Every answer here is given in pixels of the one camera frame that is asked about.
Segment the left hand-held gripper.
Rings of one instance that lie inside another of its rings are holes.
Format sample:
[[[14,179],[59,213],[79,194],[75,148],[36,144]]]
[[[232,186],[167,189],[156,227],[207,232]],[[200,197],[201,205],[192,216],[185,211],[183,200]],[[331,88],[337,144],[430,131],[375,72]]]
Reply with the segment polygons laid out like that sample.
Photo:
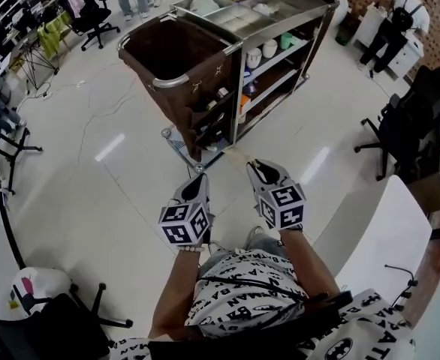
[[[209,179],[206,173],[190,178],[172,197],[178,204],[161,209],[158,231],[174,247],[198,246],[210,240],[215,216],[209,212]]]

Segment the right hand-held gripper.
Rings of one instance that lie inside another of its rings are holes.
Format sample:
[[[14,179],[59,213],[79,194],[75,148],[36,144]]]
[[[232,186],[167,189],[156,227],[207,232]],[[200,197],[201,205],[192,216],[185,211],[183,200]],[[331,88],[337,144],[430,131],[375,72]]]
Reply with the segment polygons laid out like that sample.
[[[256,159],[246,164],[259,215],[270,229],[303,224],[306,198],[287,170],[269,160]]]

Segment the person's right forearm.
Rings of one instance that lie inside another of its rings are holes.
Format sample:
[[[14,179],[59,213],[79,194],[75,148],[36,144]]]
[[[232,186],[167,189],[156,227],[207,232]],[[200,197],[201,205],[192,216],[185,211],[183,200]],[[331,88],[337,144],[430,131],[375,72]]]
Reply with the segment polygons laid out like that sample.
[[[322,293],[335,296],[340,293],[330,270],[301,231],[284,229],[279,232],[279,235],[288,259],[294,267],[297,280],[308,297],[313,298]]]

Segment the brown laundry bag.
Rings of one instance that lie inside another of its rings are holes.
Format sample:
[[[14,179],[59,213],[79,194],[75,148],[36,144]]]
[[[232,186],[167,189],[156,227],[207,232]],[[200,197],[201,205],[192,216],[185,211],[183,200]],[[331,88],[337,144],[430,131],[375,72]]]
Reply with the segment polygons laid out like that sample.
[[[188,108],[201,95],[228,86],[238,91],[239,54],[218,35],[182,17],[151,19],[130,31],[119,47],[121,60],[138,75],[184,143]]]

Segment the steel housekeeping cart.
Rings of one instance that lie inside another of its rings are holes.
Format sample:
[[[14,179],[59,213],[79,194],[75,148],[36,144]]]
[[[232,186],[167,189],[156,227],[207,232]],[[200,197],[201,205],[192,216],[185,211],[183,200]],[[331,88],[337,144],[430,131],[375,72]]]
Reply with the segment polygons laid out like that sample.
[[[279,5],[279,11],[271,17],[252,9],[258,3],[267,2]],[[182,0],[172,4],[166,13],[155,17],[190,20],[240,52],[232,141],[221,141],[207,147],[201,162],[196,162],[188,156],[182,137],[170,121],[161,132],[189,168],[197,173],[203,172],[221,157],[224,148],[242,139],[307,81],[309,67],[338,4],[337,0]],[[285,32],[295,36],[296,41],[282,50],[279,41]],[[263,44],[271,39],[278,43],[274,57],[262,57],[257,68],[249,69],[246,53],[256,47],[262,50]],[[243,85],[245,71],[255,74],[255,79],[248,85]],[[251,98],[243,107],[240,106],[242,95]]]

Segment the person's blue jeans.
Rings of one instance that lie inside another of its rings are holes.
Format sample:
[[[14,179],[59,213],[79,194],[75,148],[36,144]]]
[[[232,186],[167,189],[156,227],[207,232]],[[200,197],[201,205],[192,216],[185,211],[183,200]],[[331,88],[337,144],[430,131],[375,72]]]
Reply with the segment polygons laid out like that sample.
[[[287,251],[283,246],[279,244],[279,240],[275,239],[266,233],[256,241],[256,244],[254,245],[253,249],[250,250],[263,250],[269,254],[276,255],[278,257],[281,257],[283,259],[287,259]],[[221,260],[223,260],[225,257],[231,255],[233,251],[225,251],[220,253],[214,253],[210,256],[210,258],[200,267],[200,273],[204,274],[207,271],[209,271],[213,266],[218,264]]]

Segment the person's white printed shirt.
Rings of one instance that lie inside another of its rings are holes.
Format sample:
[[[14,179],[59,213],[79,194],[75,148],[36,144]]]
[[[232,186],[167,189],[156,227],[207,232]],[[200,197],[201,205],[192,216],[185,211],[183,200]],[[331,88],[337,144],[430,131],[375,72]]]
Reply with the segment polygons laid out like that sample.
[[[412,331],[400,313],[373,289],[352,297],[340,309],[340,325],[296,345],[291,360],[414,360]],[[277,326],[304,314],[309,299],[287,259],[239,250],[198,279],[183,328],[156,338],[119,340],[112,360],[152,360],[150,341],[180,341],[187,328],[222,338]]]

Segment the white table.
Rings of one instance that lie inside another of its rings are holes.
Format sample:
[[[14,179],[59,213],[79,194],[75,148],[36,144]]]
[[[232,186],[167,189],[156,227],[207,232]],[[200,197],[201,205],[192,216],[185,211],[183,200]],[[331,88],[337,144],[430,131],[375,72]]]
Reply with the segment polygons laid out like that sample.
[[[389,304],[420,265],[432,227],[396,175],[349,193],[313,248],[339,287],[373,289]]]

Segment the black office chair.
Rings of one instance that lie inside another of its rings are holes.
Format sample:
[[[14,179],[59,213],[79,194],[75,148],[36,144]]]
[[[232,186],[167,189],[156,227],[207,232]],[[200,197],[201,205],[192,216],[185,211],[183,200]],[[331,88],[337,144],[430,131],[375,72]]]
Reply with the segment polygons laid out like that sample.
[[[106,288],[99,284],[91,308],[84,305],[74,283],[54,298],[26,295],[21,300],[28,307],[44,307],[25,319],[0,320],[0,360],[108,360],[114,341],[102,327],[129,329],[134,322],[98,315]]]
[[[81,10],[81,17],[75,18],[68,4],[68,0],[62,0],[63,8],[71,17],[70,27],[72,31],[79,36],[86,36],[85,42],[80,47],[81,50],[83,52],[86,51],[87,46],[90,45],[93,40],[97,41],[98,48],[102,50],[104,45],[101,36],[108,32],[116,32],[119,34],[120,28],[107,21],[112,14],[107,6],[107,0],[99,0],[101,5],[97,3],[97,0],[84,0],[84,2],[86,5]]]
[[[402,97],[393,94],[378,119],[378,126],[369,118],[360,121],[371,127],[378,141],[356,145],[354,151],[382,150],[381,174],[375,177],[378,182],[387,175],[389,156],[396,160],[398,173],[410,174],[423,154],[420,141],[440,125],[440,67],[420,66],[407,93]]]

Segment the brown wooden cabinet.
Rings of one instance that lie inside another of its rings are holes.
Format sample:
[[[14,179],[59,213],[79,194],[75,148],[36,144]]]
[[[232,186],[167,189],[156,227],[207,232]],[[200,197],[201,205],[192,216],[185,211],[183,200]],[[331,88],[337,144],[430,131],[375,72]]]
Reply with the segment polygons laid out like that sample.
[[[425,215],[440,211],[440,172],[407,185]]]

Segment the white folded cloth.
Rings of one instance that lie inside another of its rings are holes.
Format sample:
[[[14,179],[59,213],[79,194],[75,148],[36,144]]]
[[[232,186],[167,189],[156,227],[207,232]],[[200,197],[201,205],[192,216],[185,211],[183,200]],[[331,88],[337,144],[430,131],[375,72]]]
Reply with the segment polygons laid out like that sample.
[[[275,2],[258,3],[252,9],[266,17],[272,17],[279,11],[279,5]]]

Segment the white bag pink print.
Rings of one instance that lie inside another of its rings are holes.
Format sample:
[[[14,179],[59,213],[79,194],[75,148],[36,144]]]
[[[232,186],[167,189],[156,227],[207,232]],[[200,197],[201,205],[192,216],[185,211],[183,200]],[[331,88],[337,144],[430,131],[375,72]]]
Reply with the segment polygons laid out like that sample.
[[[11,310],[29,317],[41,312],[47,302],[68,293],[71,278],[58,269],[26,267],[14,277],[8,304]]]

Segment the black curved floor strip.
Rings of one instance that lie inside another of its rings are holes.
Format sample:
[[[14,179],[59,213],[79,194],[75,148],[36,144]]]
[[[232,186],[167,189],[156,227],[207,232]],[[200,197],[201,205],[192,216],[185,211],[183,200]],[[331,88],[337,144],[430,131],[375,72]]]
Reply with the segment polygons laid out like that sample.
[[[9,217],[8,217],[8,211],[5,207],[1,180],[0,180],[0,217],[2,220],[2,225],[5,230],[5,235],[8,240],[9,247],[11,249],[11,253],[12,253],[14,260],[18,266],[18,269],[19,270],[24,269],[26,267],[26,264],[24,263],[22,254],[20,253],[20,249],[17,245],[17,241],[14,237],[14,232],[11,228],[11,223],[10,223]]]

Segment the black tripod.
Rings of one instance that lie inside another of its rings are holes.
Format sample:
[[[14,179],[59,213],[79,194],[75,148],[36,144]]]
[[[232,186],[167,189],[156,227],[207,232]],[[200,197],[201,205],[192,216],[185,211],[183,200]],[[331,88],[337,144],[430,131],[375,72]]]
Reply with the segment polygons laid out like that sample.
[[[30,93],[31,87],[35,91],[41,87],[42,83],[38,79],[40,72],[50,71],[53,76],[59,72],[59,64],[54,64],[47,58],[38,42],[20,46],[16,61],[20,63],[20,69],[26,75],[27,94]]]

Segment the yellow-green table cloth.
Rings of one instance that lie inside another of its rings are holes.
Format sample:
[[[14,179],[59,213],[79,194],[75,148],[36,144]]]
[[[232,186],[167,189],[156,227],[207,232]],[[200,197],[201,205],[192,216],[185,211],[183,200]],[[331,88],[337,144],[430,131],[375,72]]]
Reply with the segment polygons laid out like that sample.
[[[38,28],[38,40],[48,59],[59,54],[60,44],[64,44],[67,50],[70,49],[66,43],[66,37],[71,32],[70,24],[71,17],[64,10],[55,19]]]

